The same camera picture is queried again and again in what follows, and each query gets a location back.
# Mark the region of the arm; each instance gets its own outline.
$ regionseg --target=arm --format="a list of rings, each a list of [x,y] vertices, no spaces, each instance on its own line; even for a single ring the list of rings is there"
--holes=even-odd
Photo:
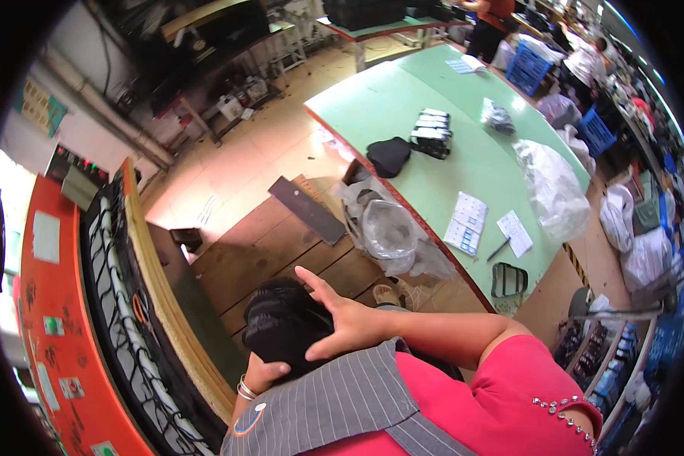
[[[249,356],[249,367],[246,370],[246,379],[244,384],[254,394],[260,395],[271,388],[279,378],[288,374],[291,371],[291,366],[286,363],[265,363],[253,351]],[[250,402],[240,394],[236,397],[236,407],[233,408],[233,417],[228,423],[228,432],[236,425],[238,417],[246,409]]]
[[[418,314],[372,309],[342,298],[327,282],[299,266],[296,273],[314,291],[335,322],[335,332],[313,344],[306,359],[332,358],[401,336],[412,347],[465,369],[475,370],[501,342],[530,334],[520,323],[492,314]]]
[[[492,5],[484,0],[476,0],[475,2],[457,2],[459,5],[463,6],[469,11],[474,11],[475,13],[486,13]]]

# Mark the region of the black cushion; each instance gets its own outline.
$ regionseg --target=black cushion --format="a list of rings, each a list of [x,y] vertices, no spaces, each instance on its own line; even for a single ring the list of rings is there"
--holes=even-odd
[[[244,320],[244,346],[265,363],[284,361],[292,370],[281,382],[299,378],[326,360],[304,357],[314,342],[334,332],[332,315],[294,279],[272,279],[258,287]]]

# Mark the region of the pipe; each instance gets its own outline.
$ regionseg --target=pipe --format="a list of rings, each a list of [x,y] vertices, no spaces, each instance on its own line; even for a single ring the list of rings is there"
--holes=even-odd
[[[73,87],[55,71],[54,68],[51,68],[47,63],[44,63],[43,59],[38,59],[30,68],[30,72],[36,75],[38,80],[45,84],[46,88],[64,97],[65,100],[69,102],[69,109],[75,106],[74,109],[79,109],[86,113],[86,115],[95,120],[99,125],[106,128],[108,132],[127,144],[138,154],[143,155],[147,160],[154,163],[157,168],[164,171],[169,169],[169,165],[158,158],[153,151],[129,137],[114,123],[110,122],[110,120],[100,113],[93,105],[89,104],[89,102],[80,96],[78,92],[76,92]]]
[[[60,52],[55,50],[50,44],[46,45],[46,50],[42,59],[46,66],[51,68],[60,79],[68,84],[74,92],[78,93],[94,110],[99,113],[104,119],[109,121],[112,125],[124,133],[138,149],[142,155],[146,155],[147,159],[151,161],[160,160],[164,163],[162,166],[155,163],[161,169],[167,169],[174,161],[172,155],[167,152],[164,147],[159,145],[153,138],[142,132],[139,128],[128,123],[122,116],[106,102],[106,99],[99,93],[87,79],[82,76],[78,70],[66,60]]]

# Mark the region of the woman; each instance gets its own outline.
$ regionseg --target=woman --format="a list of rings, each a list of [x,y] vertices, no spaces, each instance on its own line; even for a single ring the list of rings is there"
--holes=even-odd
[[[566,25],[560,25],[567,34]],[[560,64],[560,91],[585,113],[593,105],[593,100],[597,99],[596,81],[604,81],[606,77],[603,52],[608,49],[608,42],[605,38],[598,37],[591,44],[578,36],[572,37],[573,41],[570,43],[575,51]]]
[[[492,63],[499,43],[509,35],[502,21],[514,13],[514,0],[476,0],[457,2],[467,10],[474,11],[478,20],[469,39],[468,55],[484,63]]]
[[[340,297],[300,266],[296,274],[335,326],[306,358],[347,354],[272,387],[290,367],[251,353],[222,454],[596,452],[602,416],[520,323],[490,314],[372,309]],[[392,290],[376,291],[378,302],[395,304]],[[477,370],[471,385],[414,358],[407,344]]]

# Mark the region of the white shirt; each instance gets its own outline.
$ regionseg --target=white shirt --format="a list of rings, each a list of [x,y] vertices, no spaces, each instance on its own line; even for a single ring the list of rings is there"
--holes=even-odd
[[[600,53],[574,33],[569,33],[567,39],[575,51],[564,63],[575,77],[588,87],[593,87],[593,79],[605,79],[605,63]]]

